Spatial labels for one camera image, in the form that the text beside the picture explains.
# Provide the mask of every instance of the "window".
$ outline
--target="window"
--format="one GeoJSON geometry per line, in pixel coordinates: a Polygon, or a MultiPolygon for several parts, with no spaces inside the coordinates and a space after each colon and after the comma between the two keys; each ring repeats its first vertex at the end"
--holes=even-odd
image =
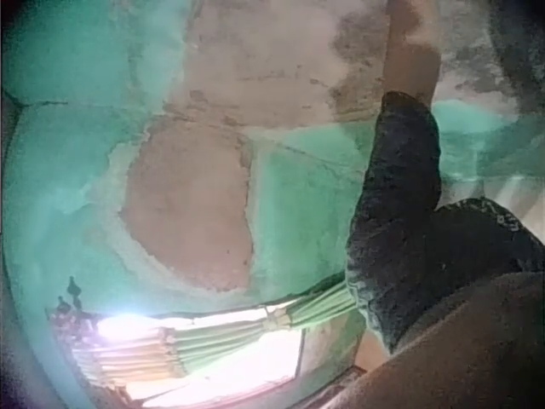
{"type": "MultiPolygon", "coordinates": [[[[153,319],[135,315],[107,318],[98,324],[103,337],[128,340],[145,335],[158,326],[183,331],[236,321],[261,320],[277,308],[257,308],[197,319],[153,319]]],[[[132,382],[126,391],[143,407],[208,408],[245,399],[273,389],[295,377],[301,352],[302,331],[267,332],[243,349],[184,378],[132,382]]]]}

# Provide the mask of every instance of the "wall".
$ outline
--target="wall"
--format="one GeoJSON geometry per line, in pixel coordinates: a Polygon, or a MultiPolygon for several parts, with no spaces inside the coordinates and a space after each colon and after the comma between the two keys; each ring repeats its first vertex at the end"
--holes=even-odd
{"type": "MultiPolygon", "coordinates": [[[[3,81],[26,104],[5,166],[6,264],[21,324],[69,407],[91,405],[64,366],[43,309],[56,304],[70,275],[83,288],[85,308],[160,314],[270,301],[344,267],[370,123],[243,129],[253,154],[247,212],[255,246],[246,292],[168,287],[160,280],[168,269],[124,228],[118,212],[127,171],[150,124],[166,115],[169,90],[184,79],[190,6],[175,0],[31,2],[4,36],[3,81]]],[[[442,101],[434,113],[446,178],[515,175],[542,183],[542,118],[503,117],[460,101],[442,101]]],[[[308,389],[339,365],[317,368],[321,380],[308,389]]],[[[292,389],[290,399],[304,390],[292,389]]]]}

